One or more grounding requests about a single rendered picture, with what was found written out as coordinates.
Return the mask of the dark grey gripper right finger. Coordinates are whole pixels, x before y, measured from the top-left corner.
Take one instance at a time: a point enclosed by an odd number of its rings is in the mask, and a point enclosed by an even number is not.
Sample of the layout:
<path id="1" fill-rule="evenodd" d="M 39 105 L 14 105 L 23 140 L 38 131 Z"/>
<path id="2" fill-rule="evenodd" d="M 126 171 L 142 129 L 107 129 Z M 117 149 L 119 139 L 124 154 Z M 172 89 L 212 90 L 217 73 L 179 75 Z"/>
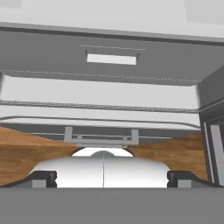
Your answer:
<path id="1" fill-rule="evenodd" d="M 167 179 L 168 188 L 223 188 L 223 185 L 200 179 L 190 171 L 168 171 Z"/>

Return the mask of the grey fridge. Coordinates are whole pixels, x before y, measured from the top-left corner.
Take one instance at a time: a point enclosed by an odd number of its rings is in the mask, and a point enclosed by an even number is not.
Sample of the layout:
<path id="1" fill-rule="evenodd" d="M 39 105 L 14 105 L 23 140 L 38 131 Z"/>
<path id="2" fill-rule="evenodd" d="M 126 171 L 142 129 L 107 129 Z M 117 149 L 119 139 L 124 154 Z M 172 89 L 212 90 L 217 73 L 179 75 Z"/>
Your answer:
<path id="1" fill-rule="evenodd" d="M 86 50 L 140 56 L 87 63 Z M 150 142 L 223 123 L 223 38 L 0 22 L 0 126 Z"/>

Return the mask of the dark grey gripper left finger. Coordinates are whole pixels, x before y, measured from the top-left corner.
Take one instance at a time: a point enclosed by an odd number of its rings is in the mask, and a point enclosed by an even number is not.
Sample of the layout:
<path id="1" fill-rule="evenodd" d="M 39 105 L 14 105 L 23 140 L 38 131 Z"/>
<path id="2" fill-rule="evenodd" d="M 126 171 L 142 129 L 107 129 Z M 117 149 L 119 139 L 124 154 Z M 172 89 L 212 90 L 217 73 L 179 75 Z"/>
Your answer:
<path id="1" fill-rule="evenodd" d="M 56 188 L 56 171 L 34 171 L 24 179 L 3 185 L 17 188 Z"/>

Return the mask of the grey metal bracket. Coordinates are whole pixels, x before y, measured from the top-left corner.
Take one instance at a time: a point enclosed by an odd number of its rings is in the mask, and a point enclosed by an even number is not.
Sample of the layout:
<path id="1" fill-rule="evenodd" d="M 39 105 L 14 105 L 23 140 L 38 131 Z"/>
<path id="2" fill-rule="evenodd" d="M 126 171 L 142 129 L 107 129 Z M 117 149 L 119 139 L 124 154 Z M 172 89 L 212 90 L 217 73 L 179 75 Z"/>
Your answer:
<path id="1" fill-rule="evenodd" d="M 139 133 L 137 129 L 131 131 L 130 140 L 105 140 L 105 139 L 83 139 L 82 135 L 78 138 L 73 138 L 73 128 L 65 127 L 64 142 L 77 145 L 138 145 L 139 144 Z"/>

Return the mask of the white round dome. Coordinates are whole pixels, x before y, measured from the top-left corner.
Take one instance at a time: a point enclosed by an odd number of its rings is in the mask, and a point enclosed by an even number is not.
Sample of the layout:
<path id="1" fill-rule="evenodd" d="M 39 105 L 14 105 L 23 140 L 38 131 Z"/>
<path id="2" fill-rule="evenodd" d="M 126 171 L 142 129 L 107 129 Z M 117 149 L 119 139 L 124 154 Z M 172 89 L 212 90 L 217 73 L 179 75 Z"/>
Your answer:
<path id="1" fill-rule="evenodd" d="M 164 162 L 136 157 L 127 148 L 84 147 L 47 159 L 31 170 L 56 171 L 58 188 L 166 188 Z"/>

